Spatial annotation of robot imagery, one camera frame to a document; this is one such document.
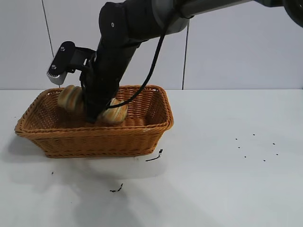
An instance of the white table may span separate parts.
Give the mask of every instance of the white table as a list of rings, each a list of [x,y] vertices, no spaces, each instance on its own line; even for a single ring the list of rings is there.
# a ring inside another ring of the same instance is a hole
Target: white table
[[[175,125],[153,154],[99,159],[14,135],[39,93],[0,91],[0,226],[303,226],[303,90],[168,91]]]

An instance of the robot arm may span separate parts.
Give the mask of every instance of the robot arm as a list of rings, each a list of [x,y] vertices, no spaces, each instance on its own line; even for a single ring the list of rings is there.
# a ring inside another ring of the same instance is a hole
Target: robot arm
[[[87,120],[95,122],[109,108],[119,82],[142,42],[183,30],[197,14],[233,6],[249,0],[126,0],[107,2],[100,11],[101,39],[97,51],[64,42],[48,70],[50,80],[61,85],[68,72],[81,70],[81,86]],[[283,6],[303,26],[303,0],[256,0]]]

